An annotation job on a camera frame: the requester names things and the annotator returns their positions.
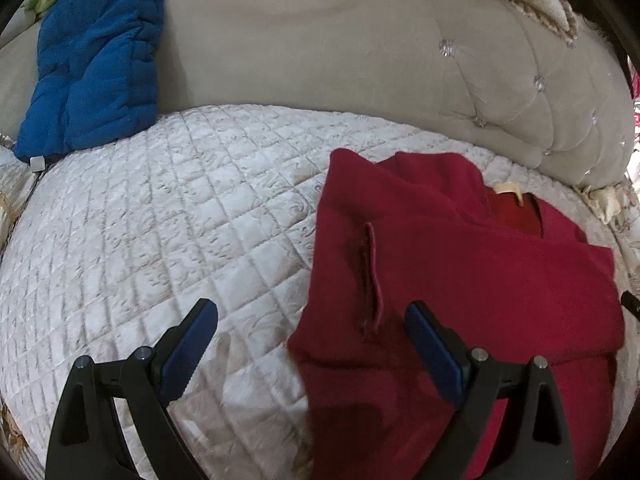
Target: blue pillow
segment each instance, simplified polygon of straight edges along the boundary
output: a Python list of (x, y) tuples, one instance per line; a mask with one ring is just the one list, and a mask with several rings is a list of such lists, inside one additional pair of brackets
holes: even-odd
[(58, 0), (38, 37), (38, 83), (15, 155), (65, 155), (156, 120), (163, 0)]

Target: diamond quilting pattern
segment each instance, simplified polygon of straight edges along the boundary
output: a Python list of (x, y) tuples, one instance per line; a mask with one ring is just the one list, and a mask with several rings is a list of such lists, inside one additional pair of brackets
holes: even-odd
[[(218, 304), (220, 326), (170, 406), (188, 446), (212, 478), (308, 477), (306, 398), (284, 343), (306, 302), (316, 206), (338, 147), (370, 160), (463, 153), (487, 184), (517, 182), (612, 247), (628, 286), (611, 231), (573, 191), (488, 150), (345, 113), (243, 105), (172, 114), (54, 165), (4, 254), (2, 394), (42, 463), (73, 360), (153, 344), (204, 296)], [(637, 360), (628, 351), (619, 367), (627, 384)], [(140, 474), (154, 478), (126, 407), (120, 413)]]

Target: bed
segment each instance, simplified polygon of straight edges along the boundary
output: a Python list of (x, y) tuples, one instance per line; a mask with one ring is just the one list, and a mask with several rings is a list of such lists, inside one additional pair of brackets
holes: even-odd
[[(123, 358), (208, 297), (220, 309), (218, 332), (170, 405), (191, 452), (212, 478), (308, 476), (305, 393), (284, 341), (306, 301), (315, 208), (338, 147), (370, 160), (462, 153), (488, 185), (516, 182), (577, 222), (590, 243), (611, 247), (616, 283), (629, 288), (614, 233), (577, 193), (484, 148), (341, 112), (225, 105), (171, 114), (47, 171), (4, 254), (3, 393), (39, 460), (75, 358)], [(612, 441), (635, 400), (638, 348), (628, 316)], [(121, 409), (139, 472), (154, 478)]]

